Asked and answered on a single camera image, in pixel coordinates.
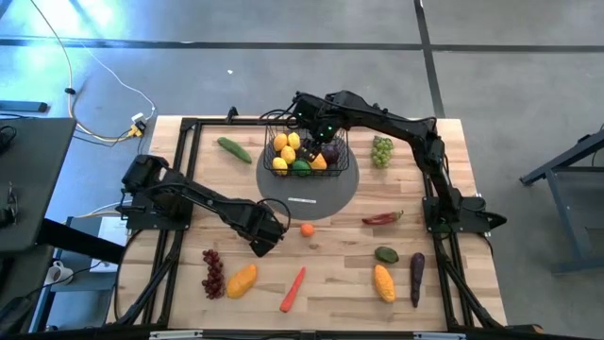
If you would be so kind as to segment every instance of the orange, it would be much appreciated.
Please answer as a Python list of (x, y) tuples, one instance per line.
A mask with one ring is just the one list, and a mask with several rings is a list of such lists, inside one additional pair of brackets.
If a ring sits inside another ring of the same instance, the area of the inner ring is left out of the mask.
[(311, 237), (314, 234), (314, 227), (310, 223), (303, 223), (300, 226), (300, 233), (304, 237)]

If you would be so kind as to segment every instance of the black wire basket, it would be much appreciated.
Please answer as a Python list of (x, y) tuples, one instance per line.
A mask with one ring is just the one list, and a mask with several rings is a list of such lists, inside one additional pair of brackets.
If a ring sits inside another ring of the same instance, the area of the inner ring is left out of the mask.
[[(276, 151), (273, 140), (279, 133), (285, 133), (289, 135), (290, 133), (295, 132), (300, 136), (300, 143), (302, 145), (309, 143), (312, 141), (312, 137), (309, 132), (303, 128), (295, 128), (291, 129), (286, 126), (266, 126), (266, 132), (264, 134), (264, 159), (263, 164), (266, 170), (269, 170), (273, 175), (279, 177), (288, 177), (288, 176), (299, 176), (299, 177), (337, 177), (340, 174), (348, 169), (349, 163), (349, 148), (348, 148), (348, 132), (341, 128), (336, 136), (334, 136), (333, 140), (329, 144), (322, 145), (322, 148), (325, 148), (327, 145), (329, 147), (334, 147), (338, 153), (337, 161), (333, 163), (327, 164), (327, 169), (318, 170), (299, 170), (293, 169), (291, 164), (288, 165), (287, 171), (285, 169), (276, 169), (273, 167), (273, 159), (275, 157), (280, 157), (280, 151)], [(299, 150), (295, 152), (295, 160), (299, 161), (304, 159), (302, 158), (301, 152)]]

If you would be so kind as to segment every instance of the red grapes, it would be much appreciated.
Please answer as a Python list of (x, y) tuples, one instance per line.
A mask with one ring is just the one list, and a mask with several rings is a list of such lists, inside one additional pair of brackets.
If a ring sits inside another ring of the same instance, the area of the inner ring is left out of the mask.
[(220, 262), (218, 252), (214, 249), (204, 250), (204, 262), (208, 264), (208, 278), (201, 281), (206, 290), (206, 298), (221, 298), (225, 294), (225, 276), (223, 263)]

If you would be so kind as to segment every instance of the wooden table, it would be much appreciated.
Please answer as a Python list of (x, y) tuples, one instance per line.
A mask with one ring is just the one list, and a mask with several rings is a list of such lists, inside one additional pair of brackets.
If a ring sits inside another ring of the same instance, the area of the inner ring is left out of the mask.
[[(150, 153), (169, 162), (173, 160), (181, 118), (158, 118)], [(441, 119), (438, 129), (446, 143), (454, 185), (465, 196), (473, 195), (476, 185), (461, 121)], [(353, 128), (349, 132), (350, 148), (357, 158), (361, 177), (357, 193), (340, 212), (313, 221), (316, 232), (310, 239), (299, 233), (303, 221), (294, 220), (285, 240), (268, 255), (257, 258), (249, 245), (215, 214), (195, 208), (180, 255), (170, 328), (445, 330), (434, 248), (421, 211), (424, 196), (421, 173), (409, 146), (398, 140), (393, 140), (390, 168), (372, 168), (369, 154), (375, 134), (368, 128)], [(227, 153), (216, 143), (221, 136), (239, 142), (254, 162), (246, 164)], [(190, 145), (191, 138), (185, 147), (183, 173)], [(194, 179), (225, 196), (259, 200), (256, 166), (263, 147), (263, 127), (203, 127)], [(400, 209), (405, 214), (395, 224), (368, 227), (361, 222), (364, 216)], [(282, 215), (277, 218), (285, 221)], [(121, 314), (149, 280), (157, 238), (156, 231), (144, 231), (126, 254), (119, 284)], [(459, 238), (469, 286), (492, 316), (505, 324), (495, 267), (486, 242), (476, 235), (460, 234)], [(381, 301), (373, 285), (372, 269), (376, 264), (373, 252), (379, 246), (394, 248), (401, 258), (388, 266), (397, 294), (393, 304)], [(247, 264), (257, 265), (257, 282), (241, 299), (206, 299), (201, 280), (206, 278), (207, 268), (201, 252), (208, 248), (219, 251), (227, 278)], [(414, 309), (410, 300), (409, 263), (417, 251), (426, 255), (427, 262), (419, 307)], [(303, 265), (307, 267), (306, 278), (293, 309), (284, 314), (278, 310), (279, 304)], [(154, 318), (160, 310), (162, 291), (163, 286), (159, 288)], [(452, 295), (456, 316), (462, 322), (459, 295), (454, 288)]]

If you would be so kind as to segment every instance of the gray floor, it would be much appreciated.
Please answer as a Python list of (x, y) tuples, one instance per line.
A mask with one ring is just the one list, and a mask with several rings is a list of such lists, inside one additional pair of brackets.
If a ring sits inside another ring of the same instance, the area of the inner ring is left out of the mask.
[[(412, 0), (81, 0), (83, 16), (68, 1), (56, 3), (39, 0), (59, 34), (73, 38), (420, 42)], [(424, 6), (432, 43), (604, 44), (602, 1), (424, 0)], [(0, 24), (4, 37), (50, 34), (26, 0), (13, 1)], [(401, 115), (434, 112), (419, 51), (92, 51), (155, 100), (159, 114), (226, 113), (233, 105), (252, 114), (287, 105), (295, 90), (342, 88)], [(75, 112), (86, 125), (118, 135), (130, 116), (149, 112), (86, 51), (70, 48), (69, 54), (80, 89)], [(517, 179), (604, 123), (604, 54), (435, 53), (434, 59), (445, 115), (462, 119), (478, 189), (489, 210), (509, 218), (493, 236), (509, 322), (601, 338), (604, 274), (549, 274), (552, 264), (569, 259), (570, 246), (545, 183), (524, 188)], [(4, 98), (46, 101), (49, 116), (66, 116), (67, 79), (55, 46), (0, 47)], [(73, 140), (48, 216), (62, 220), (116, 201), (135, 153), (135, 141), (106, 149)], [(65, 313), (68, 298), (61, 297), (51, 323), (99, 322), (102, 313), (93, 306), (100, 297), (77, 297), (82, 303), (70, 307), (79, 313)]]

